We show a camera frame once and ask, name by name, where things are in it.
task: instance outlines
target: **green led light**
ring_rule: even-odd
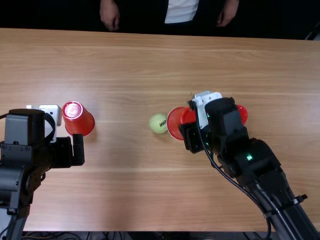
[[[248,154],[248,155],[246,156],[246,159],[248,159],[248,161],[250,161],[250,160],[253,159],[253,157],[252,157],[250,154]]]

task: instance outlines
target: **person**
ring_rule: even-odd
[[[109,31],[211,35],[236,16],[239,0],[100,0]]]

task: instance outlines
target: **tennis ball logo text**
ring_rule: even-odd
[[[167,120],[164,120],[163,122],[160,122],[160,127],[162,127],[163,125],[165,125],[167,122]]]

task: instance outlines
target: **person's hand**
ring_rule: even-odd
[[[217,27],[227,26],[235,17],[239,6],[239,0],[226,0],[224,8],[222,9],[216,21]]]
[[[111,32],[119,29],[120,13],[114,0],[101,0],[100,18]]]

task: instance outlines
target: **dark floor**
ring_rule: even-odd
[[[26,232],[31,237],[51,237],[48,232]],[[253,232],[247,232],[250,240],[259,240]],[[258,232],[263,238],[265,233]],[[63,234],[53,240],[247,240],[242,232],[126,232],[126,231],[77,231]],[[275,232],[271,235],[272,240],[279,240]]]

